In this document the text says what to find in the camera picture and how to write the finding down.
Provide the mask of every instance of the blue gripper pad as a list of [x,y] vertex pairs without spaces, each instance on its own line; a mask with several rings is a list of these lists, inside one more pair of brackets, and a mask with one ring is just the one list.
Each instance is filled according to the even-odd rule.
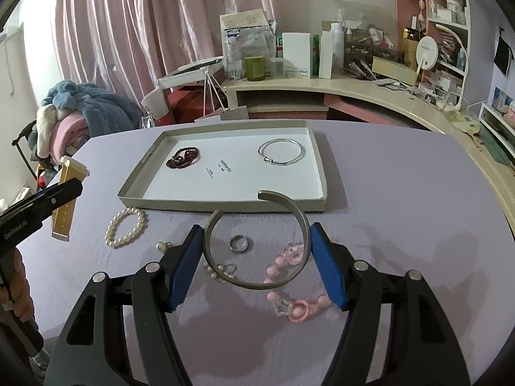
[[334,262],[333,256],[325,240],[325,234],[322,235],[320,230],[312,225],[311,232],[311,253],[315,258],[318,272],[322,277],[325,290],[329,295],[329,299],[336,303],[338,308],[344,309],[347,306],[347,295],[345,294],[345,280],[343,274]]
[[199,226],[193,236],[185,241],[185,251],[170,278],[169,305],[173,311],[186,299],[186,294],[202,256],[202,234]]

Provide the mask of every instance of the pink blanket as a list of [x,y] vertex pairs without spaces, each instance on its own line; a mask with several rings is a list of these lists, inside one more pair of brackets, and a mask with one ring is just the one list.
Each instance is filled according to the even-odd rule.
[[50,155],[56,163],[66,155],[66,147],[72,145],[82,135],[89,135],[88,123],[82,113],[70,113],[57,122],[50,137]]

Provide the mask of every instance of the human hand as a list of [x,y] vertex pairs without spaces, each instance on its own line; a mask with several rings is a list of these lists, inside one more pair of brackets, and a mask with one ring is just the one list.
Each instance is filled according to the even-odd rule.
[[[9,280],[9,288],[14,303],[14,314],[20,321],[26,322],[34,316],[34,302],[30,297],[30,286],[25,275],[22,254],[14,249],[14,273]],[[0,289],[0,303],[9,301],[7,288]]]

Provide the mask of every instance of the cardboard tray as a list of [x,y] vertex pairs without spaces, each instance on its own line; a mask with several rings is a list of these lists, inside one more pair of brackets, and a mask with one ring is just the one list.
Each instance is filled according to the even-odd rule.
[[[271,139],[289,138],[305,153],[288,166],[272,165],[257,153]],[[189,167],[170,169],[167,160],[177,150],[197,147]],[[279,142],[265,154],[289,161],[297,145]],[[118,197],[126,207],[212,212],[286,211],[258,199],[260,190],[291,197],[306,212],[324,210],[327,183],[315,136],[305,120],[233,120],[163,132],[129,175]]]

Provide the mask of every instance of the purple tabletop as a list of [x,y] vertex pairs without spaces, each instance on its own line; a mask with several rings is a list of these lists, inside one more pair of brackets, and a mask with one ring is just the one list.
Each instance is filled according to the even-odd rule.
[[[328,181],[321,222],[330,239],[378,270],[422,272],[446,312],[472,381],[490,365],[513,329],[515,248],[498,200],[476,165],[451,136],[367,123],[311,121]],[[91,172],[77,200],[70,242],[51,237],[51,224],[20,245],[35,316],[49,351],[76,300],[97,271],[133,274],[158,261],[158,241],[181,244],[208,214],[148,211],[149,224],[130,245],[112,250],[107,225],[123,209],[117,193],[143,154],[167,128],[91,139],[76,154]],[[124,232],[131,222],[122,222]],[[246,234],[248,254],[228,241]],[[237,276],[261,281],[266,267],[289,242],[302,239],[291,215],[225,215],[213,232],[213,255],[235,263]],[[324,292],[313,260],[284,288],[292,299]],[[313,386],[321,384],[346,321],[334,305],[293,324],[276,317],[266,292],[211,280],[201,264],[186,301],[168,321],[194,385]],[[131,308],[125,309],[133,374],[146,376]],[[383,305],[369,380],[379,377],[388,339]]]

